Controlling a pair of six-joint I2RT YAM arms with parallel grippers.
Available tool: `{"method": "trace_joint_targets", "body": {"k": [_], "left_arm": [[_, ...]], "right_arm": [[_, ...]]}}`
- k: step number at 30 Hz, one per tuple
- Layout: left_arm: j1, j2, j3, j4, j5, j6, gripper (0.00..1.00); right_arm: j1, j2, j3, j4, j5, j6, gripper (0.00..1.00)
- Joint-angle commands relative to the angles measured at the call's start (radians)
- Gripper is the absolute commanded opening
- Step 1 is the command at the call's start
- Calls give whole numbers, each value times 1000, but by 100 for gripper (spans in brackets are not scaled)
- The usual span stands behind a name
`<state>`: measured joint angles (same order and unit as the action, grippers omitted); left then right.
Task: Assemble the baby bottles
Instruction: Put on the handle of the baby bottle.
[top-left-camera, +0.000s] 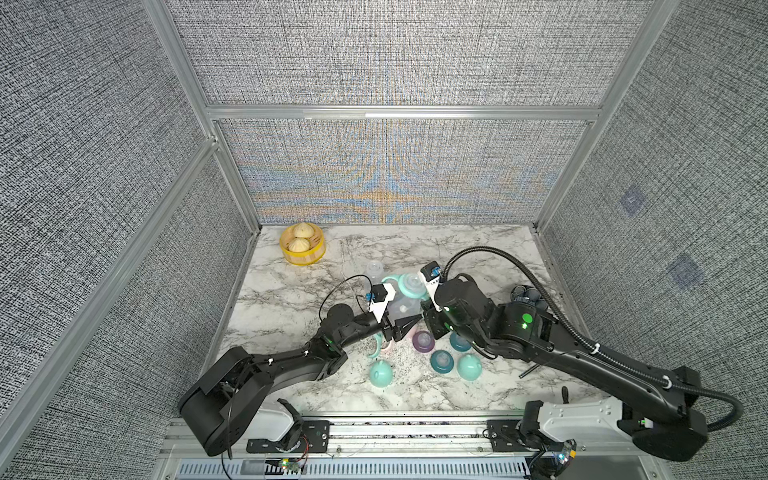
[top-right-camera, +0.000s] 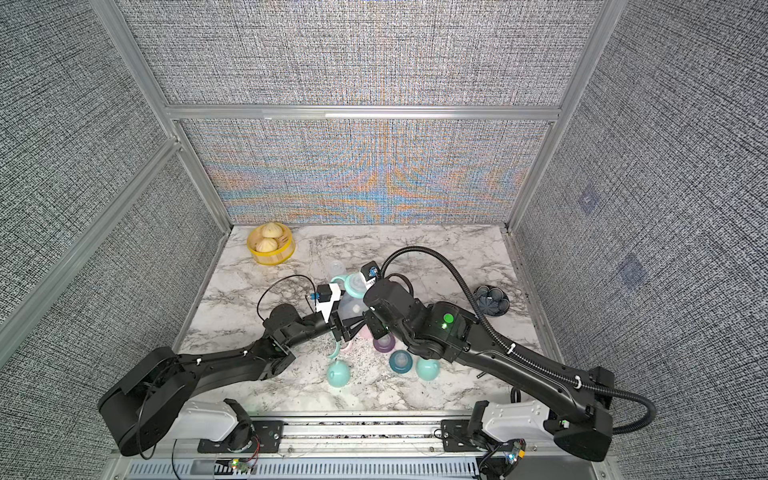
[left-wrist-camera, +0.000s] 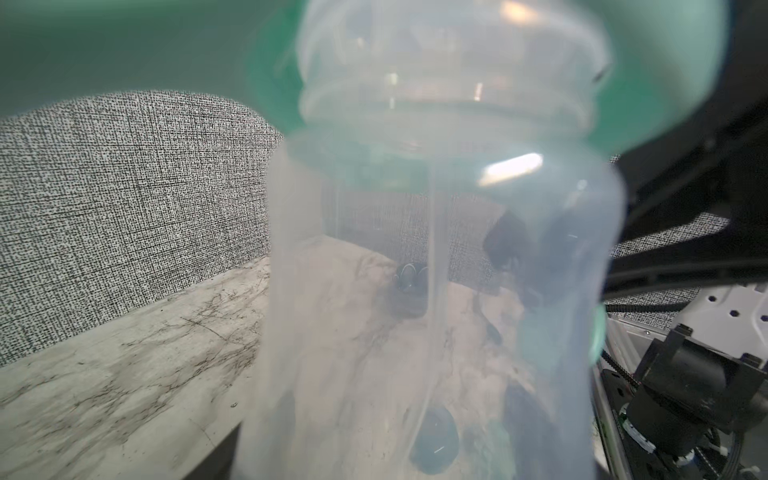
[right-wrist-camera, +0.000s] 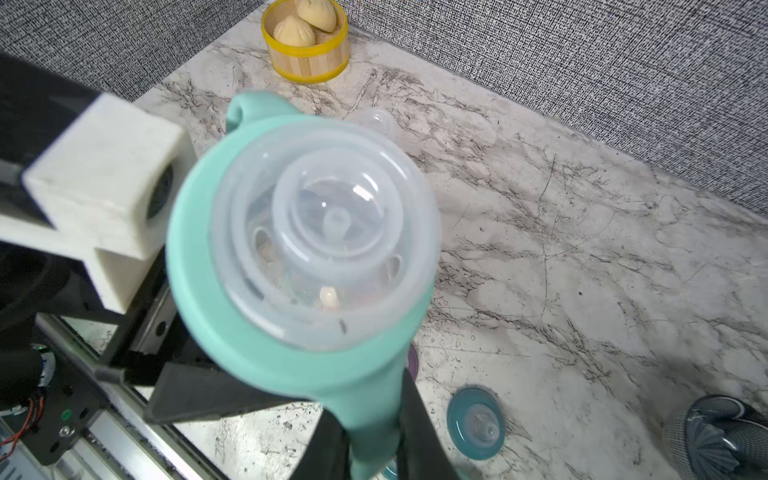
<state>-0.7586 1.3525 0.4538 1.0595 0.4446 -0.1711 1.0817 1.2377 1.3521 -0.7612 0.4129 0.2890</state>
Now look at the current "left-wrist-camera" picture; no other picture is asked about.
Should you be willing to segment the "clear bottle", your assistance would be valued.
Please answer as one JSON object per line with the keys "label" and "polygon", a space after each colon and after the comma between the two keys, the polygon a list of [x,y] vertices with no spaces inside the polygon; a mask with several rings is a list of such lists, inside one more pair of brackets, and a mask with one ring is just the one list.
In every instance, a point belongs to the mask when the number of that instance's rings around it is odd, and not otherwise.
{"label": "clear bottle", "polygon": [[578,1],[311,1],[235,479],[592,479],[624,187]]}

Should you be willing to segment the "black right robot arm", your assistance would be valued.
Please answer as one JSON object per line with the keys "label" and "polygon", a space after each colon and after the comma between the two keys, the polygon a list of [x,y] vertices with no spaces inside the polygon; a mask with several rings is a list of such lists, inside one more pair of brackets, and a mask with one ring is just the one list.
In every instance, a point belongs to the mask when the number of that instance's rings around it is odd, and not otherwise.
{"label": "black right robot arm", "polygon": [[722,229],[612,262],[594,404],[603,479],[761,479],[767,474],[767,5],[635,1],[640,47],[683,69],[714,64],[684,121],[626,148],[621,238],[702,214]]}

